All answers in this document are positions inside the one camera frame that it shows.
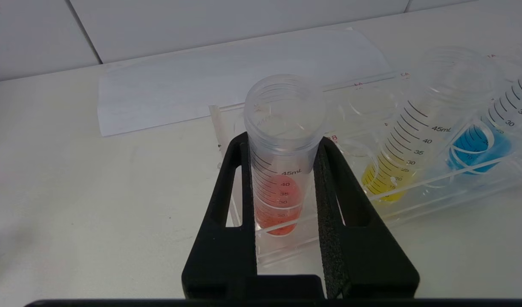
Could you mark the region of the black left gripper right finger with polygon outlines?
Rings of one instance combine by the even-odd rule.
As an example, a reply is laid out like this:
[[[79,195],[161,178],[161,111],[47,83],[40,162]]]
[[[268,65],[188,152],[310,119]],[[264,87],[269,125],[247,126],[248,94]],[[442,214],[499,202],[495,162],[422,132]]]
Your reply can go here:
[[[315,157],[314,185],[327,298],[413,298],[417,269],[326,137]]]

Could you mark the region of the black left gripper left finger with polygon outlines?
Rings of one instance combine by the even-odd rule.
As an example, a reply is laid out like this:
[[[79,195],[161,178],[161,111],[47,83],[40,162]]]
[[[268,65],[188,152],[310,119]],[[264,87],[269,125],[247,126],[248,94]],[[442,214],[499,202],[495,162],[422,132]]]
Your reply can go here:
[[[241,171],[242,224],[227,227],[235,172]],[[187,299],[227,298],[234,284],[257,275],[252,176],[247,133],[233,138],[182,271]]]

